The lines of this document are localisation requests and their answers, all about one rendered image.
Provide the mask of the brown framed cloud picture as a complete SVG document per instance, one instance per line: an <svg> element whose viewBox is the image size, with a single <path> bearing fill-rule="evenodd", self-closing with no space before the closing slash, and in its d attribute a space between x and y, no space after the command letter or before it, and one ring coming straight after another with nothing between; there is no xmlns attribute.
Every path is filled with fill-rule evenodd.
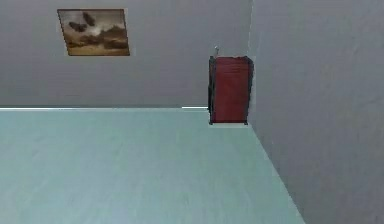
<svg viewBox="0 0 384 224"><path fill-rule="evenodd" d="M123 9L68 8L57 10L69 56L129 56Z"/></svg>

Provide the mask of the red cabinet with black frame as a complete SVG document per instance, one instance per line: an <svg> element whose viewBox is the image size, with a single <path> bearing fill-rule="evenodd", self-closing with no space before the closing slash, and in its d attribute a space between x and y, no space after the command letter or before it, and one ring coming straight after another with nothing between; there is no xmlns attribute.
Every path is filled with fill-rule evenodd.
<svg viewBox="0 0 384 224"><path fill-rule="evenodd" d="M248 124L254 71L247 57L209 58L209 124Z"/></svg>

